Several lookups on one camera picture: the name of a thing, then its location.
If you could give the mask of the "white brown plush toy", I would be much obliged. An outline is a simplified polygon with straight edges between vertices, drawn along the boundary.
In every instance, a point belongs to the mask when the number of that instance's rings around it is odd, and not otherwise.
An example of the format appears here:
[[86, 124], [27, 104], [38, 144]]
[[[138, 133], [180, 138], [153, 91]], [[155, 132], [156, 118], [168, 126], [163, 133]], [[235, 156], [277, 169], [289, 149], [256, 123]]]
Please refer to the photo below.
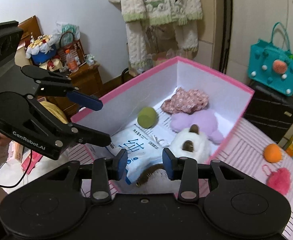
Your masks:
[[[196, 124], [178, 132], [169, 149], [175, 157], [189, 157], [195, 159], [198, 164], [204, 164], [211, 153], [210, 142], [206, 134]], [[136, 186], [144, 187], [146, 184], [150, 186], [151, 181], [154, 181], [155, 185], [170, 185], [163, 163], [146, 168], [138, 177]]]

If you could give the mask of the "blue wet wipes pack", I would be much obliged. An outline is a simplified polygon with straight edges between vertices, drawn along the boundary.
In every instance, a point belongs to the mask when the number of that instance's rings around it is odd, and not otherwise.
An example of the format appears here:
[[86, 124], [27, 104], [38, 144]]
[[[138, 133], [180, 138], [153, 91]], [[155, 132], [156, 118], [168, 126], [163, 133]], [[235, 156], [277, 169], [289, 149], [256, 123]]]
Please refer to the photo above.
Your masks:
[[111, 143], [106, 147], [111, 154], [117, 155], [120, 150], [127, 150], [127, 184], [136, 183], [147, 168], [162, 163], [162, 151], [173, 140], [171, 135], [169, 139], [165, 139], [164, 135], [165, 130], [162, 128], [158, 130], [158, 134], [147, 134], [133, 124], [111, 136]]

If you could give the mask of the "green plush ball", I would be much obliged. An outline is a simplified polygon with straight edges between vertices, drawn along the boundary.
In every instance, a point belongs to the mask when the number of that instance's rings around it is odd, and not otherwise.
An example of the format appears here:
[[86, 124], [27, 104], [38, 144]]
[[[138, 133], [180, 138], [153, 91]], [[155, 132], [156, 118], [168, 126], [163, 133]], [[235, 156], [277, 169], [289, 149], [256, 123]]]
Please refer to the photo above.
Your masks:
[[144, 107], [137, 117], [137, 122], [142, 128], [152, 128], [158, 122], [158, 114], [152, 107]]

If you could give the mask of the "purple plush toy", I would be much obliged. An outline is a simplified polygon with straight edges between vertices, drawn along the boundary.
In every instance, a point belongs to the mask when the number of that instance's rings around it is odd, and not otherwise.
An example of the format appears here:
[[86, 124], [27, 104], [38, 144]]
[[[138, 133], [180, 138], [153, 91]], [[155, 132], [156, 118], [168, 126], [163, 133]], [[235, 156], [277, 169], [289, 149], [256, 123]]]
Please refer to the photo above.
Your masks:
[[221, 144], [224, 140], [223, 134], [218, 129], [217, 117], [211, 109], [196, 111], [192, 114], [176, 113], [171, 116], [170, 128], [178, 133], [185, 128], [197, 125], [200, 132], [206, 134], [207, 138], [215, 144]]

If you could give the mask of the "pink floral scrunchie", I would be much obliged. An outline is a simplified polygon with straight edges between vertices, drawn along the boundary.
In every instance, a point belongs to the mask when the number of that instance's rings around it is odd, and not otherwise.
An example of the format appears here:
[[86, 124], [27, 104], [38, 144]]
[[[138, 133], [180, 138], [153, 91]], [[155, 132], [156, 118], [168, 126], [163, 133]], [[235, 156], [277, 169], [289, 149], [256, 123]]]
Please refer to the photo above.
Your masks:
[[179, 87], [170, 99], [162, 103], [161, 110], [169, 114], [192, 114], [206, 108], [208, 103], [209, 95], [202, 90], [190, 89], [186, 91]]

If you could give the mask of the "orange plush ball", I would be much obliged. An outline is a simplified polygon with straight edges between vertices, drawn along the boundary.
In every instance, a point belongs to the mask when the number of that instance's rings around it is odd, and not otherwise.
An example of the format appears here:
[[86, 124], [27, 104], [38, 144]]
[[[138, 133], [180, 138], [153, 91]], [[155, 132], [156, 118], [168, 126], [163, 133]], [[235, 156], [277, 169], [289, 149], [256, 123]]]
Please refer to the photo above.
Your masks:
[[269, 144], [264, 149], [264, 159], [269, 163], [277, 163], [281, 161], [281, 148], [277, 144]]

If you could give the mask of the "pink fluffy pompom keychain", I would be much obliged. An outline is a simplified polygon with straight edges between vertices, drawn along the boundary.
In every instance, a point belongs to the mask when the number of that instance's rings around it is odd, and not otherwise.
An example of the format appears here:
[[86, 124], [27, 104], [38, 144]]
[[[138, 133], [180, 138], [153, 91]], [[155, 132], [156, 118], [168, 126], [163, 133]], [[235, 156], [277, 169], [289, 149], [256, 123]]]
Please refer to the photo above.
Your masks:
[[287, 168], [282, 167], [276, 171], [272, 171], [268, 165], [263, 165], [262, 171], [267, 176], [267, 186], [278, 191], [283, 196], [288, 194], [291, 186], [291, 173]]

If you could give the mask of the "orange drink bottle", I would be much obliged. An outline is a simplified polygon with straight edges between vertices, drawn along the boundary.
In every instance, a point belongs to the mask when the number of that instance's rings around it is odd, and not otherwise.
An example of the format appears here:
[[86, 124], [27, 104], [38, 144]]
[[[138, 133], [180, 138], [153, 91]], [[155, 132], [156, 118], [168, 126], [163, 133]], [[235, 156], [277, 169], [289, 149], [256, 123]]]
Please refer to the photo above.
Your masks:
[[66, 63], [67, 63], [68, 69], [72, 73], [76, 72], [79, 69], [76, 58], [74, 57], [74, 55], [71, 53], [69, 49], [67, 49], [65, 53], [66, 53]]

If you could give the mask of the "pink cardboard box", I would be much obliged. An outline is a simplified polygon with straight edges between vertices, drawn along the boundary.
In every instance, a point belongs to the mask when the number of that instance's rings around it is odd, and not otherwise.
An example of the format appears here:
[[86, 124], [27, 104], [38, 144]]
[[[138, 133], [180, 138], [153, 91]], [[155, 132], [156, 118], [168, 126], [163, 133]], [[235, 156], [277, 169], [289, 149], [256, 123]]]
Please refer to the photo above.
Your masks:
[[208, 108], [216, 115], [218, 129], [224, 136], [219, 145], [211, 144], [210, 159], [214, 159], [230, 139], [251, 98], [253, 89], [202, 64], [175, 57], [119, 86], [101, 100], [103, 108], [84, 108], [72, 116], [77, 124], [114, 135], [137, 122], [144, 107], [153, 107], [158, 121], [145, 133], [170, 143], [175, 133], [170, 129], [171, 116], [161, 110], [162, 103], [178, 88], [202, 90], [209, 96]]

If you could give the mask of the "striped tablecloth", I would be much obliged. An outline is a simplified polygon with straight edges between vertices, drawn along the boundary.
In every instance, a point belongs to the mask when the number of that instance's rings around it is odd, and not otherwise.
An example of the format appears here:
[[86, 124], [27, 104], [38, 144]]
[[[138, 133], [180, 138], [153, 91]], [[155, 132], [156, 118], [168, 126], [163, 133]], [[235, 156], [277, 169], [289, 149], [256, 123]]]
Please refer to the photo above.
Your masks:
[[[152, 139], [156, 139], [161, 146], [167, 146], [175, 137], [175, 133], [169, 129], [169, 118], [164, 119], [164, 124], [157, 124], [152, 131], [146, 130], [146, 134]], [[262, 131], [257, 129], [245, 119], [241, 119], [236, 125], [234, 131], [230, 133], [230, 140], [226, 146], [222, 147], [214, 159], [220, 159], [230, 166], [237, 168], [252, 178], [265, 183], [271, 171], [278, 171], [280, 168], [286, 168], [290, 171], [290, 189], [285, 195], [291, 205], [291, 217], [283, 231], [286, 239], [293, 239], [293, 159], [281, 150], [282, 159], [278, 163], [268, 163], [263, 157], [263, 150], [273, 141]], [[93, 146], [84, 146], [78, 144], [69, 150], [70, 160], [78, 160], [81, 164], [91, 164], [94, 159], [99, 158]], [[118, 192], [134, 193], [177, 193], [178, 182], [170, 181], [164, 176], [164, 171], [156, 171], [155, 178], [151, 178], [142, 189], [136, 186], [129, 186], [124, 182], [124, 186], [118, 186], [116, 182], [110, 182], [111, 196]]]

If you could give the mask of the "black suitcase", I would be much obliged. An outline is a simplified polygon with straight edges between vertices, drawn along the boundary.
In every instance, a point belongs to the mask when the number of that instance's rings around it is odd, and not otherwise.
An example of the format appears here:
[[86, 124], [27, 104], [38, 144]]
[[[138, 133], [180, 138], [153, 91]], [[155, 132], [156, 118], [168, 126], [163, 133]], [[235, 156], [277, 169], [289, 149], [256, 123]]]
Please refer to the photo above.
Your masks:
[[252, 99], [243, 117], [279, 143], [293, 124], [293, 95], [286, 96], [257, 81], [251, 81]]

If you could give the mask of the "white knitted pajama jacket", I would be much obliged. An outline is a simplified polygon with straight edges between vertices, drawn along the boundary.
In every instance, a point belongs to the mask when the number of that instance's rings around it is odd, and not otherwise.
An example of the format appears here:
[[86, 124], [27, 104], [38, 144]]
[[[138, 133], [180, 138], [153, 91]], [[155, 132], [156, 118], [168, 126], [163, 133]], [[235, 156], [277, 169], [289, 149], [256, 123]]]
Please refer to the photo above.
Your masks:
[[119, 4], [125, 23], [145, 22], [149, 25], [176, 23], [202, 19], [201, 0], [109, 0]]

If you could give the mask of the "teal felt handbag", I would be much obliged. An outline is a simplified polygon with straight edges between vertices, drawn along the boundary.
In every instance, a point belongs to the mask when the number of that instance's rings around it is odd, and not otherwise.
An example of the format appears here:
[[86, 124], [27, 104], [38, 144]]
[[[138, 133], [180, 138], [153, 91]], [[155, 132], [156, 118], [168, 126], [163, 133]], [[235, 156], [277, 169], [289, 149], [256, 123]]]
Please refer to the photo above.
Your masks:
[[[277, 26], [284, 31], [285, 50], [273, 43]], [[269, 42], [259, 39], [251, 45], [248, 77], [285, 96], [293, 95], [293, 53], [287, 30], [281, 22], [274, 24]]]

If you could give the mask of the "black clothes rack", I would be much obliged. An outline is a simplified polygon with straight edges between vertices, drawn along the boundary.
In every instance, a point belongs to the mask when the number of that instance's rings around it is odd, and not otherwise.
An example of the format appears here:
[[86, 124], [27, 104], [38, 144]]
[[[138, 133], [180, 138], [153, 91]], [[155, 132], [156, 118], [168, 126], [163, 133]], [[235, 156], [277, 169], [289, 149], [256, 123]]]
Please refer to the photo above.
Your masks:
[[223, 74], [227, 72], [229, 59], [230, 40], [232, 35], [232, 20], [233, 20], [233, 0], [223, 0], [223, 32], [219, 71]]

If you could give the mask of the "beige wooden wardrobe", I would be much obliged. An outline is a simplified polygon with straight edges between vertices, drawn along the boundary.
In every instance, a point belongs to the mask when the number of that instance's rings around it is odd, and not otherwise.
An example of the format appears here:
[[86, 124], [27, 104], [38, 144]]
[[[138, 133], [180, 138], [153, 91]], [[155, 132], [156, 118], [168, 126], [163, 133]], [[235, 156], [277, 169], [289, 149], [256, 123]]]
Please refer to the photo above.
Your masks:
[[[218, 69], [223, 31], [223, 0], [201, 0], [203, 19], [198, 22], [196, 62]], [[252, 44], [270, 40], [272, 27], [281, 22], [287, 29], [293, 52], [293, 0], [233, 0], [232, 27], [226, 74], [247, 84]]]

